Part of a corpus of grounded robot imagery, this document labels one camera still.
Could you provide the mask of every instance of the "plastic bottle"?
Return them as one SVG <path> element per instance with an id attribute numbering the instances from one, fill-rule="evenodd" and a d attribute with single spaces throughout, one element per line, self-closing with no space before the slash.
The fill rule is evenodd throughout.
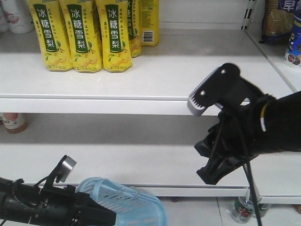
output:
<path id="1" fill-rule="evenodd" d="M 253 202 L 251 201 L 251 199 L 251 196 L 249 196 L 249 199 L 247 199 L 246 197 L 239 197 L 234 202 L 234 207 L 231 216 L 236 222 L 240 224 L 245 224 L 251 219 L 251 217 L 256 217 Z M 264 215 L 267 213 L 270 207 L 271 204 L 258 204 L 259 215 L 261 218 L 264 217 Z"/>
<path id="2" fill-rule="evenodd" d="M 67 27 L 59 1 L 27 0 L 27 3 L 32 13 L 41 55 L 47 69 L 56 72 L 66 72 L 72 69 Z"/>
<path id="3" fill-rule="evenodd" d="M 24 0 L 0 0 L 12 33 L 28 33 L 34 29 L 32 17 Z"/>
<path id="4" fill-rule="evenodd" d="M 8 31 L 8 21 L 4 15 L 3 9 L 0 5 L 0 33 Z"/>
<path id="5" fill-rule="evenodd" d="M 0 113 L 0 119 L 9 133 L 20 133 L 28 126 L 23 113 Z"/>
<path id="6" fill-rule="evenodd" d="M 254 206 L 250 198 L 247 200 L 245 197 L 238 197 L 238 199 L 235 200 L 231 216 L 237 223 L 247 223 L 253 213 Z"/>

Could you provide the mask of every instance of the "black mechanical arm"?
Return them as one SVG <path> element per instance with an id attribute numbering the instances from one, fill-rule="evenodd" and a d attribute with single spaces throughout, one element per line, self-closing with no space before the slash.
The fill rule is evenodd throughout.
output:
<path id="1" fill-rule="evenodd" d="M 40 226 L 112 226 L 116 213 L 97 204 L 75 187 L 54 187 L 64 182 L 76 162 L 65 155 L 54 170 L 34 186 L 0 178 L 0 218 Z M 43 188 L 39 184 L 46 180 Z"/>
<path id="2" fill-rule="evenodd" d="M 195 145 L 209 158 L 197 171 L 215 185 L 262 153 L 301 151 L 301 92 L 275 99 L 240 77 L 236 65 L 214 70 L 189 96 L 188 107 L 200 116 L 207 107 L 221 108 L 220 122 Z"/>

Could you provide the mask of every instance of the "store shelf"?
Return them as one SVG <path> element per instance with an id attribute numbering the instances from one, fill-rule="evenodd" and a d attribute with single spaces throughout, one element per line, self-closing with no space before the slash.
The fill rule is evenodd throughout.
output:
<path id="1" fill-rule="evenodd" d="M 0 130 L 3 178 L 36 183 L 67 154 L 78 164 L 66 183 L 103 177 L 157 196 L 246 194 L 242 169 L 217 186 L 206 185 L 196 174 L 207 158 L 193 146 L 215 117 L 30 114 L 28 121 L 29 127 L 20 134 Z"/>
<path id="2" fill-rule="evenodd" d="M 254 41 L 255 45 L 267 58 L 270 64 L 275 68 L 287 85 L 293 92 L 301 90 L 301 72 L 300 70 L 293 69 L 284 63 L 285 50 L 287 44 L 260 44 L 261 40 L 261 26 L 260 24 L 251 24 L 248 28 L 248 34 Z"/>
<path id="3" fill-rule="evenodd" d="M 0 112 L 190 115 L 190 92 L 226 62 L 237 64 L 242 76 L 265 93 L 291 93 L 240 30 L 162 30 L 160 44 L 143 48 L 124 73 L 48 72 L 35 32 L 7 32 L 1 42 Z M 211 107 L 205 115 L 218 112 Z"/>

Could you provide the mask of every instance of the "water bottle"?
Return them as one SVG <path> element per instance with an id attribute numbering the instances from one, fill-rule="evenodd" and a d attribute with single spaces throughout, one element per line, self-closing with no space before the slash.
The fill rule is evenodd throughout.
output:
<path id="1" fill-rule="evenodd" d="M 3 9 L 0 5 L 0 33 L 8 31 L 8 21 L 4 15 Z"/>
<path id="2" fill-rule="evenodd" d="M 231 216 L 237 223 L 247 223 L 254 213 L 254 206 L 251 198 L 238 197 L 234 202 Z"/>
<path id="3" fill-rule="evenodd" d="M 0 120 L 2 120 L 6 130 L 12 134 L 20 133 L 28 126 L 23 113 L 0 113 Z"/>
<path id="4" fill-rule="evenodd" d="M 0 0 L 0 2 L 12 33 L 28 33 L 34 29 L 25 0 Z"/>

